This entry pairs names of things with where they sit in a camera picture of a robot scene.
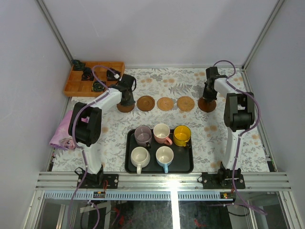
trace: glass panel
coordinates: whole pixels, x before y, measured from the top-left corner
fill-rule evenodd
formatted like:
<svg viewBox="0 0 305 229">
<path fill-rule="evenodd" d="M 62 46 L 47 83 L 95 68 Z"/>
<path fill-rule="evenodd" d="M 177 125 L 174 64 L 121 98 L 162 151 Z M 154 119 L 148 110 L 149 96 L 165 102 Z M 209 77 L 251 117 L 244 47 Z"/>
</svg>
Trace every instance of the glass panel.
<svg viewBox="0 0 305 229">
<path fill-rule="evenodd" d="M 263 216 L 238 206 L 214 206 L 217 201 L 200 200 L 104 200 L 94 201 L 99 208 L 101 229 L 171 229 L 180 222 L 182 229 L 287 229 L 277 193 L 243 192 L 242 197 L 249 203 L 263 208 Z M 39 229 L 69 229 L 69 200 L 45 199 Z M 76 200 L 71 208 L 71 222 L 74 229 L 92 229 L 97 222 L 97 211 L 88 206 L 86 200 Z"/>
<path fill-rule="evenodd" d="M 287 229 L 277 193 L 246 192 L 242 197 L 249 203 L 262 208 L 267 216 L 243 206 L 214 206 L 216 201 L 179 201 L 182 229 Z M 242 203 L 239 197 L 236 203 Z"/>
<path fill-rule="evenodd" d="M 94 201 L 100 212 L 98 229 L 173 228 L 170 201 Z M 57 229 L 62 205 L 66 205 L 62 229 L 69 229 L 68 200 L 46 199 L 39 229 Z M 97 210 L 83 200 L 76 200 L 71 210 L 73 229 L 92 229 L 97 222 Z"/>
</svg>

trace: white wall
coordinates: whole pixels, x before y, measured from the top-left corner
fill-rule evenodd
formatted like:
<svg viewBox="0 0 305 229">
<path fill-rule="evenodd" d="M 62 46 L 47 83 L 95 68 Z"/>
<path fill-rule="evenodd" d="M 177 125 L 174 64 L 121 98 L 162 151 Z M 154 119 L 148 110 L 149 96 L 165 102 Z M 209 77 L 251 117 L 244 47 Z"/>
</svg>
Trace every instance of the white wall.
<svg viewBox="0 0 305 229">
<path fill-rule="evenodd" d="M 127 66 L 241 65 L 277 0 L 45 0 L 72 55 Z"/>
<path fill-rule="evenodd" d="M 65 102 L 69 63 L 33 0 L 0 0 L 0 227 L 20 228 Z"/>
<path fill-rule="evenodd" d="M 305 219 L 305 1 L 288 0 L 247 73 L 281 171 Z"/>
</svg>

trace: wooden tray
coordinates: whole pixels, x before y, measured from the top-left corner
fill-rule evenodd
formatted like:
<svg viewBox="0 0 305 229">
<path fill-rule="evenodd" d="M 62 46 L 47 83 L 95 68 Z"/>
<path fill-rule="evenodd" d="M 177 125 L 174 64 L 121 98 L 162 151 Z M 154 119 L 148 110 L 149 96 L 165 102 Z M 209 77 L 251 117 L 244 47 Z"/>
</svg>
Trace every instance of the wooden tray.
<svg viewBox="0 0 305 229">
<path fill-rule="evenodd" d="M 86 67 L 93 68 L 96 65 L 104 65 L 109 68 L 113 68 L 115 70 L 120 71 L 121 76 L 123 76 L 125 71 L 125 64 L 124 62 L 94 62 L 94 61 L 88 61 L 84 62 L 86 63 Z M 115 81 L 107 81 L 107 69 L 97 67 L 95 68 L 95 74 L 96 76 L 101 80 L 106 82 L 107 86 L 110 86 L 111 84 L 115 84 Z M 96 81 L 94 79 L 93 81 L 82 81 L 81 75 L 82 71 L 74 71 L 73 66 L 69 75 L 69 78 L 67 80 L 64 93 L 68 97 L 97 97 L 104 92 L 93 92 L 92 91 L 92 85 L 93 82 Z"/>
</svg>

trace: mug handle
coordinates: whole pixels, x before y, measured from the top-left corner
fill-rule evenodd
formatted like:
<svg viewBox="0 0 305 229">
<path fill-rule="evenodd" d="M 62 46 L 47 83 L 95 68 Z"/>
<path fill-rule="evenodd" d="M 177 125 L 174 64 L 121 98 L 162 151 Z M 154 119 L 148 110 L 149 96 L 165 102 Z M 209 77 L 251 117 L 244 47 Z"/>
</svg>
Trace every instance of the mug handle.
<svg viewBox="0 0 305 229">
<path fill-rule="evenodd" d="M 167 166 L 167 164 L 164 165 L 164 173 L 168 173 L 168 166 Z"/>
<path fill-rule="evenodd" d="M 148 148 L 148 149 L 151 148 L 151 144 L 149 144 L 149 142 L 146 142 L 146 148 Z"/>
<path fill-rule="evenodd" d="M 187 143 L 186 143 L 186 148 L 191 148 L 192 147 L 192 144 L 188 141 Z"/>
<path fill-rule="evenodd" d="M 137 166 L 137 174 L 141 174 L 141 172 L 142 172 L 141 165 L 138 165 Z"/>
<path fill-rule="evenodd" d="M 164 143 L 168 146 L 171 146 L 173 144 L 172 140 L 169 137 L 166 138 L 166 142 Z"/>
</svg>

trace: floral pattern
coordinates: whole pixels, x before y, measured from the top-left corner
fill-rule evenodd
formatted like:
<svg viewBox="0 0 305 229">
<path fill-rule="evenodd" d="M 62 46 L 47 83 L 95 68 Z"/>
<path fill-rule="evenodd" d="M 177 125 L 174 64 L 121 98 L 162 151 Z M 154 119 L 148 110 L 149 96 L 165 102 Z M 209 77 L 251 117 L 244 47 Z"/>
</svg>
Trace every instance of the floral pattern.
<svg viewBox="0 0 305 229">
<path fill-rule="evenodd" d="M 219 72 L 230 75 L 233 70 L 225 68 L 219 69 Z M 135 101 L 143 95 L 150 95 L 155 99 L 156 106 L 149 112 L 140 111 L 135 107 L 130 113 L 121 113 L 114 106 L 103 114 L 102 134 L 97 144 L 104 171 L 124 172 L 127 133 L 140 125 L 153 128 L 158 123 L 165 123 L 170 128 L 178 125 L 188 126 L 192 131 L 193 172 L 217 171 L 227 141 L 227 127 L 223 118 L 225 98 L 218 93 L 217 107 L 211 113 L 202 112 L 198 108 L 197 101 L 203 94 L 206 81 L 205 69 L 126 69 L 125 73 L 137 79 L 137 88 L 133 92 Z M 230 81 L 237 88 L 245 89 L 239 70 Z M 157 101 L 164 96 L 175 102 L 170 111 L 162 111 L 157 107 Z M 181 96 L 193 98 L 195 108 L 190 112 L 181 111 L 176 103 Z M 73 97 L 68 110 L 72 110 L 78 101 L 88 103 L 91 100 L 92 98 L 88 97 Z M 80 150 L 57 150 L 53 171 L 73 171 L 77 167 L 83 167 Z M 241 167 L 246 172 L 269 171 L 257 129 L 245 136 Z"/>
</svg>

